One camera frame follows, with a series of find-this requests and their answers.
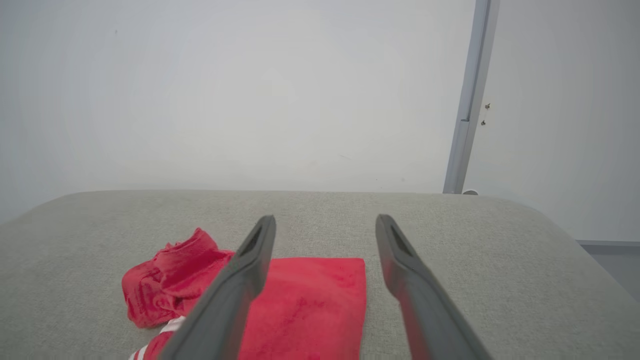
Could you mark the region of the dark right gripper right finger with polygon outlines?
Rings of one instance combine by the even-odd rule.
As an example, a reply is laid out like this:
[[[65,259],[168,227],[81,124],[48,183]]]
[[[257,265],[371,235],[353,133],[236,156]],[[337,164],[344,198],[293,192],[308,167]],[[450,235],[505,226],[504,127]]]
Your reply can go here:
[[[398,301],[414,360],[491,360],[471,324],[424,264],[398,223],[375,219],[382,276]]]

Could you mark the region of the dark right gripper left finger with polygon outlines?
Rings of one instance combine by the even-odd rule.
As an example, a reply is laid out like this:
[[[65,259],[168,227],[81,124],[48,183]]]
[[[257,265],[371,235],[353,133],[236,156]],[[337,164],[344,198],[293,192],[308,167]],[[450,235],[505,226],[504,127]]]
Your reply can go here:
[[[273,215],[258,219],[183,325],[164,346],[162,360],[236,360],[252,302],[263,291],[275,243]]]

